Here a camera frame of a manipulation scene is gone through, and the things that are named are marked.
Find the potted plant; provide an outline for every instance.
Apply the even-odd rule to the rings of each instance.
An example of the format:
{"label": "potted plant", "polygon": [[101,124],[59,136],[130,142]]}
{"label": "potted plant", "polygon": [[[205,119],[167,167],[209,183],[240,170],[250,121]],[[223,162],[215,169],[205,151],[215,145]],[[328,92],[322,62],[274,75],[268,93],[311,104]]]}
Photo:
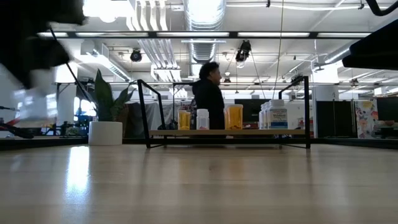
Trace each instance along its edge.
{"label": "potted plant", "polygon": [[123,124],[117,118],[123,105],[130,100],[132,94],[128,93],[129,86],[120,92],[117,99],[113,99],[111,85],[107,83],[97,71],[94,84],[94,101],[98,121],[90,122],[88,144],[91,146],[118,146],[123,140]]}

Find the person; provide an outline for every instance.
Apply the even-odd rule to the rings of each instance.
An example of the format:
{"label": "person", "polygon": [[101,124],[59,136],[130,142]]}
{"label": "person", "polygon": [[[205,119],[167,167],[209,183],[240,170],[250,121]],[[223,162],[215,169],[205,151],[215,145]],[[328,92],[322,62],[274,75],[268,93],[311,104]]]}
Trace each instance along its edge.
{"label": "person", "polygon": [[209,111],[210,129],[224,129],[224,99],[218,87],[221,81],[219,65],[216,62],[204,64],[199,78],[192,85],[197,109]]}

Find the dark hair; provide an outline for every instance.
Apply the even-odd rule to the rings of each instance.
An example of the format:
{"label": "dark hair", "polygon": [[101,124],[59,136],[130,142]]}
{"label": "dark hair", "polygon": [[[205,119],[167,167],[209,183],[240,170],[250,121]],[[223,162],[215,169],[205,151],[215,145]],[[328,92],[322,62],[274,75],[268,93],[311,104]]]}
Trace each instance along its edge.
{"label": "dark hair", "polygon": [[202,65],[202,67],[200,68],[199,78],[201,80],[206,79],[210,75],[210,72],[216,70],[219,67],[220,66],[216,62],[207,62],[206,64]]}

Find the black hoodie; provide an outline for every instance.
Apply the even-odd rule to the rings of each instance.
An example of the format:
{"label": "black hoodie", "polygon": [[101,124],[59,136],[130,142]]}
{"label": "black hoodie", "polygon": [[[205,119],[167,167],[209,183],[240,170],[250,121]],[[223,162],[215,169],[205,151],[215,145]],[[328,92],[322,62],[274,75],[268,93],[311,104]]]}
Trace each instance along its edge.
{"label": "black hoodie", "polygon": [[210,129],[225,129],[224,99],[220,88],[212,81],[199,80],[192,85],[197,109],[208,109]]}

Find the white planter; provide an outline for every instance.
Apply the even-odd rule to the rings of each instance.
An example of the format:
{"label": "white planter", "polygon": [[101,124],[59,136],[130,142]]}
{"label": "white planter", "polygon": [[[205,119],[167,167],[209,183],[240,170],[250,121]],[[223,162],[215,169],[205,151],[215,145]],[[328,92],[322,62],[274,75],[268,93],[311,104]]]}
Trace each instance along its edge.
{"label": "white planter", "polygon": [[123,141],[123,124],[110,121],[92,121],[88,132],[90,146],[120,146]]}

